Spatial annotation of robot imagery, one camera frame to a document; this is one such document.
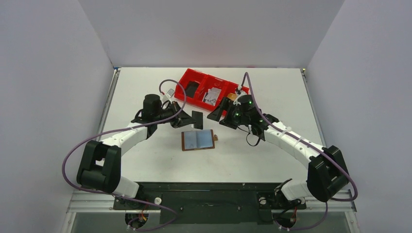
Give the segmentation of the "black credit card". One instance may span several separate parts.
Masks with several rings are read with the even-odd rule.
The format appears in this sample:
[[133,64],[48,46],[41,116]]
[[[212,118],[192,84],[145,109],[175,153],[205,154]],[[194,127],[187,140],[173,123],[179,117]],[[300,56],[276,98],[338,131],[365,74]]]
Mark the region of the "black credit card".
[[192,118],[194,119],[194,123],[192,124],[194,129],[203,130],[203,113],[198,111],[192,111]]

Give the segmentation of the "brown leather card holder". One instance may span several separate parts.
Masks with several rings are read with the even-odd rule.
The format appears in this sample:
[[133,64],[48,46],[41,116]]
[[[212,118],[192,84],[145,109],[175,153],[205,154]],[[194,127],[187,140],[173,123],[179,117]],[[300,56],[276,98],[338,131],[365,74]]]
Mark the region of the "brown leather card holder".
[[182,151],[214,149],[217,135],[210,130],[181,132]]

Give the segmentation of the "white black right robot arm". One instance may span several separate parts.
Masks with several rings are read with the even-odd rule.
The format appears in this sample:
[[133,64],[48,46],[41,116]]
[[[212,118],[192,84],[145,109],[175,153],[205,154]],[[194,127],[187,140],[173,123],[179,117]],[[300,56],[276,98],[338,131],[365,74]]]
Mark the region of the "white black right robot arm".
[[328,202],[349,183],[348,170],[337,147],[326,148],[306,140],[276,117],[262,113],[249,94],[236,101],[223,98],[207,118],[232,129],[247,127],[260,141],[278,146],[307,169],[306,179],[287,179],[275,188],[274,201],[280,207],[307,197]]

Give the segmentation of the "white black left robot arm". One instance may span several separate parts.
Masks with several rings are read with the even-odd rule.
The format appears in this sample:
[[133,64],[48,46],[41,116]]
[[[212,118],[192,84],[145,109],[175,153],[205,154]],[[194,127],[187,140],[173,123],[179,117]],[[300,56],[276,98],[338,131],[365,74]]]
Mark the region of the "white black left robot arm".
[[143,108],[124,131],[102,141],[90,140],[86,143],[78,169],[76,181],[83,188],[102,191],[126,197],[126,203],[134,209],[144,205],[143,186],[121,176],[121,158],[137,143],[150,138],[158,124],[169,123],[173,128],[193,125],[203,127],[203,114],[183,111],[175,101],[163,106],[160,96],[148,94],[143,100]]

